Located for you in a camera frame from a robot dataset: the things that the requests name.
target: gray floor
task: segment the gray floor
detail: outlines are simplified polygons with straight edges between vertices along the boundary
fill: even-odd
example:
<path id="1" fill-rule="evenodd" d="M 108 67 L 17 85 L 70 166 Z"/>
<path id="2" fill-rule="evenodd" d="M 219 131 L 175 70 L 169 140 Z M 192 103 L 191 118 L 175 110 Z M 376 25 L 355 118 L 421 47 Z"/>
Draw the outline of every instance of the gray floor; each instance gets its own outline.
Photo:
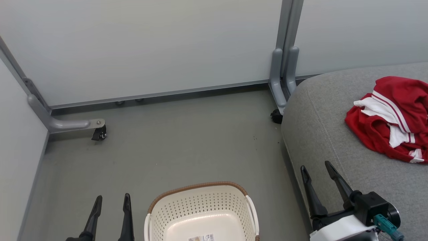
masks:
<path id="1" fill-rule="evenodd" d="M 108 137 L 52 135 L 22 240 L 77 237 L 97 195 L 103 196 L 97 240 L 120 236 L 123 197 L 130 193 L 135 240 L 162 192 L 210 181 L 233 181 L 253 199 L 262 240 L 308 240 L 282 155 L 280 125 L 266 86 L 68 109 L 58 118 L 104 118 Z"/>

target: barcode sticker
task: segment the barcode sticker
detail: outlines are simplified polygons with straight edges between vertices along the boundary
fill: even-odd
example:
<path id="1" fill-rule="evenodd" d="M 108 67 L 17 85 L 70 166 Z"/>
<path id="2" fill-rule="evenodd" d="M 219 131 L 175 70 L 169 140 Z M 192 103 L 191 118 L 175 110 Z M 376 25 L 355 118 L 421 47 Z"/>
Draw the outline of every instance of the barcode sticker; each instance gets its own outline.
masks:
<path id="1" fill-rule="evenodd" d="M 215 241 L 215 240 L 214 240 L 214 234 L 207 234 L 204 236 L 190 238 L 189 241 Z"/>

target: sofa cushion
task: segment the sofa cushion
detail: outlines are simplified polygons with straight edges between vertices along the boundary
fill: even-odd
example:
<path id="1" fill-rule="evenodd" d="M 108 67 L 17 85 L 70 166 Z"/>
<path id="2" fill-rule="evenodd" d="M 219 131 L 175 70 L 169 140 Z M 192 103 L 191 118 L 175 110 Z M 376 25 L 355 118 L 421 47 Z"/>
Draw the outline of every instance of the sofa cushion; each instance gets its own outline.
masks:
<path id="1" fill-rule="evenodd" d="M 304 165 L 329 213 L 343 208 L 324 166 L 326 160 L 352 189 L 375 191 L 395 205 L 401 217 L 399 230 L 406 240 L 426 240 L 428 165 L 393 160 L 367 149 L 344 122 L 353 102 L 372 92 L 377 79 L 389 75 L 428 82 L 428 63 L 349 69 L 309 78 L 285 107 L 282 135 L 301 192 L 300 166 Z"/>

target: white plastic basket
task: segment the white plastic basket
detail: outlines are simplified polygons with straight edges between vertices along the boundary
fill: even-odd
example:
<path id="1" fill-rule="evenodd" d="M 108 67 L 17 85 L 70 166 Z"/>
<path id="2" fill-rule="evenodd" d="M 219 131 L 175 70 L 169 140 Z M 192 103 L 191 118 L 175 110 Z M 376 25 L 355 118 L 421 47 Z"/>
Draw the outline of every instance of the white plastic basket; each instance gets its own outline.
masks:
<path id="1" fill-rule="evenodd" d="M 150 205 L 145 241 L 259 241 L 251 198 L 232 182 L 212 182 L 163 193 Z"/>

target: caster wheel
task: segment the caster wheel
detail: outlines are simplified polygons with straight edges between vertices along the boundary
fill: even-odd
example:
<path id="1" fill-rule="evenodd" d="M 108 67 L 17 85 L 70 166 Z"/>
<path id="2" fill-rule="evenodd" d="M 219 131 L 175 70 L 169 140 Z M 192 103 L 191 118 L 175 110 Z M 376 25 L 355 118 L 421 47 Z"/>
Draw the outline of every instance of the caster wheel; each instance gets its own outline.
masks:
<path id="1" fill-rule="evenodd" d="M 274 110 L 271 114 L 270 117 L 272 118 L 272 121 L 275 122 L 276 124 L 281 124 L 282 123 L 282 115 L 279 112 L 278 109 Z"/>
<path id="2" fill-rule="evenodd" d="M 107 137 L 107 128 L 104 125 L 101 128 L 97 128 L 94 131 L 94 134 L 92 135 L 92 140 L 93 141 L 102 141 Z"/>

